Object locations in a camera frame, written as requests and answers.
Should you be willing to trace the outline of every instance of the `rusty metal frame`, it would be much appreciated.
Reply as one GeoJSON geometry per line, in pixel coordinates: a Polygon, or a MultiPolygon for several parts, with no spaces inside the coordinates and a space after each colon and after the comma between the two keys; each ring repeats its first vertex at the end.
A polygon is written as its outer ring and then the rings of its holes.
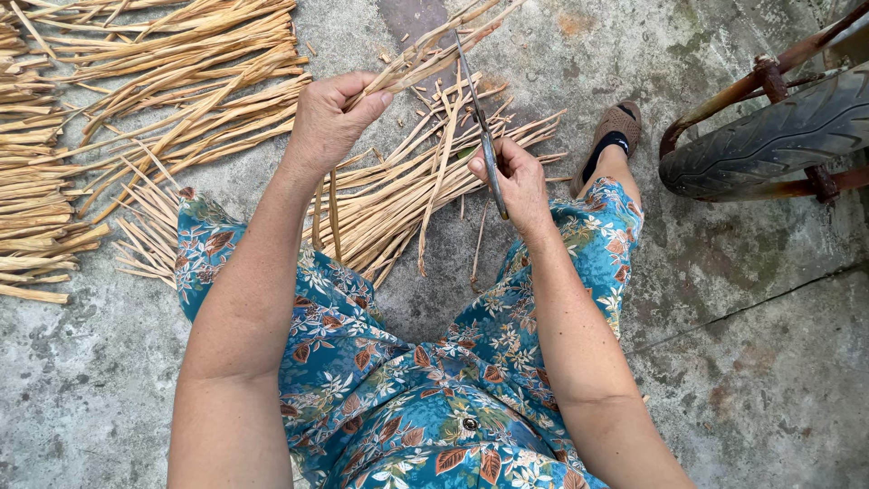
{"type": "MultiPolygon", "coordinates": [[[[821,52],[834,38],[860,20],[867,12],[869,12],[869,0],[865,0],[837,23],[803,39],[790,49],[779,54],[778,57],[770,57],[768,55],[756,57],[754,59],[754,70],[751,73],[718,92],[714,97],[680,117],[667,128],[660,142],[660,159],[663,159],[666,154],[675,151],[676,142],[685,130],[710,118],[732,104],[749,98],[759,97],[760,95],[766,95],[772,104],[776,104],[787,98],[787,89],[789,87],[838,75],[841,70],[830,70],[812,77],[796,80],[789,84],[786,84],[782,79],[783,74],[800,66],[821,52]]],[[[699,200],[726,202],[817,195],[820,202],[830,204],[838,198],[840,190],[850,190],[869,184],[869,171],[863,168],[830,175],[826,167],[820,164],[806,168],[806,175],[808,176],[807,180],[755,185],[738,191],[700,198],[699,200]]]]}

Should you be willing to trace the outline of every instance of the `sandal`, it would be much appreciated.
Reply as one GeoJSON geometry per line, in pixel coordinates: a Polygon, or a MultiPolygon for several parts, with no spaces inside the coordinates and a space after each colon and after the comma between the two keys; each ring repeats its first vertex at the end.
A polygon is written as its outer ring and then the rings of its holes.
{"type": "Polygon", "coordinates": [[[637,144],[640,143],[640,133],[642,132],[642,118],[640,117],[640,107],[629,100],[622,100],[613,105],[603,113],[603,117],[598,123],[597,129],[594,130],[594,141],[592,141],[592,149],[586,156],[585,163],[582,166],[577,166],[574,179],[570,183],[570,197],[576,198],[586,181],[582,177],[586,167],[591,162],[594,151],[603,139],[610,132],[617,131],[625,135],[627,139],[627,157],[634,154],[637,149],[637,144]]]}

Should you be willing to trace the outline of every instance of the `tire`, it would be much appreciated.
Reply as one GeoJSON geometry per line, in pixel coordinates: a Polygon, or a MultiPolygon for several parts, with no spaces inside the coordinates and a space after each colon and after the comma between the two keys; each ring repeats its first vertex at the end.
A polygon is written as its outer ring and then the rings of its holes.
{"type": "Polygon", "coordinates": [[[869,63],[667,153],[671,192],[708,198],[869,146],[869,63]]]}

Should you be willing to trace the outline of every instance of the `crack in concrete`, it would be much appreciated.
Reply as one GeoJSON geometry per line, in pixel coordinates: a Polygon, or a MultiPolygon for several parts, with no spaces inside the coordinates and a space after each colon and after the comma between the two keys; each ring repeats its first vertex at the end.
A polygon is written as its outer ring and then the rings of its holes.
{"type": "Polygon", "coordinates": [[[739,313],[741,313],[741,312],[743,312],[743,311],[748,311],[748,310],[753,309],[753,308],[755,308],[755,307],[757,307],[757,306],[759,306],[759,305],[762,305],[762,304],[764,304],[764,303],[766,303],[766,302],[769,302],[769,301],[771,301],[771,300],[775,300],[775,299],[777,299],[777,298],[780,298],[780,297],[785,296],[785,295],[787,295],[787,294],[790,294],[790,293],[792,293],[792,292],[798,291],[799,289],[802,289],[803,287],[805,287],[805,286],[807,286],[807,285],[811,285],[811,284],[814,284],[815,282],[819,282],[820,280],[826,280],[826,279],[828,279],[828,278],[837,277],[837,276],[839,276],[839,275],[843,275],[843,274],[846,274],[846,273],[850,273],[850,272],[852,272],[852,271],[855,271],[855,270],[858,270],[858,269],[861,269],[861,268],[864,268],[864,269],[865,269],[867,266],[869,266],[869,260],[860,261],[860,262],[857,262],[857,263],[854,263],[854,264],[851,264],[851,265],[848,265],[848,266],[845,266],[845,267],[839,268],[838,270],[831,271],[831,272],[826,273],[826,274],[824,274],[824,275],[822,275],[822,276],[820,276],[820,277],[813,278],[812,280],[809,280],[808,282],[805,282],[804,284],[800,284],[800,285],[797,285],[796,287],[793,287],[792,289],[789,289],[789,290],[787,290],[787,291],[783,291],[783,292],[780,293],[780,294],[776,294],[776,295],[771,296],[771,297],[769,297],[769,298],[765,298],[765,299],[761,300],[760,302],[754,303],[754,304],[752,304],[752,305],[747,305],[747,306],[745,306],[745,307],[739,308],[739,309],[737,309],[736,311],[729,312],[728,314],[725,314],[724,316],[721,316],[720,318],[713,319],[712,321],[709,321],[709,322],[707,322],[707,323],[703,323],[702,325],[696,325],[696,326],[694,326],[694,327],[692,327],[692,328],[688,328],[688,329],[686,329],[686,330],[684,330],[684,331],[682,331],[682,332],[678,332],[678,333],[674,334],[673,336],[670,336],[670,337],[664,338],[664,339],[662,339],[662,340],[656,341],[656,342],[651,343],[651,344],[649,344],[649,345],[643,345],[641,348],[637,348],[637,349],[635,349],[635,350],[631,350],[630,352],[625,352],[625,357],[629,357],[629,356],[631,356],[631,355],[635,355],[635,354],[638,354],[638,353],[643,353],[643,352],[645,352],[646,350],[651,350],[651,349],[654,348],[655,346],[663,345],[663,344],[668,343],[668,342],[670,342],[670,341],[672,341],[672,340],[674,340],[674,339],[676,339],[676,338],[679,338],[679,337],[681,337],[681,336],[684,336],[684,335],[686,335],[686,334],[688,334],[688,333],[690,333],[690,332],[695,332],[695,331],[697,331],[697,330],[699,330],[699,329],[702,329],[702,328],[705,328],[705,327],[707,327],[707,326],[714,325],[715,323],[719,323],[720,321],[724,321],[724,320],[726,320],[726,319],[729,319],[729,318],[732,317],[734,314],[739,314],[739,313]]]}

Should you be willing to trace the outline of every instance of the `floral print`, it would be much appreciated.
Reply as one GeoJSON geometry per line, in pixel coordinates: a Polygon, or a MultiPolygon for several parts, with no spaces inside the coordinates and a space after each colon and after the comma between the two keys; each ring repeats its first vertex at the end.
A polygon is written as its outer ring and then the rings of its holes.
{"type": "MultiPolygon", "coordinates": [[[[610,178],[552,217],[588,293],[620,334],[640,208],[610,178]]],[[[246,229],[182,191],[176,282],[191,321],[246,229]]],[[[603,487],[579,459],[537,340],[521,240],[497,283],[439,341],[384,331],[370,282],[304,244],[278,399],[291,452],[317,487],[603,487]]]]}

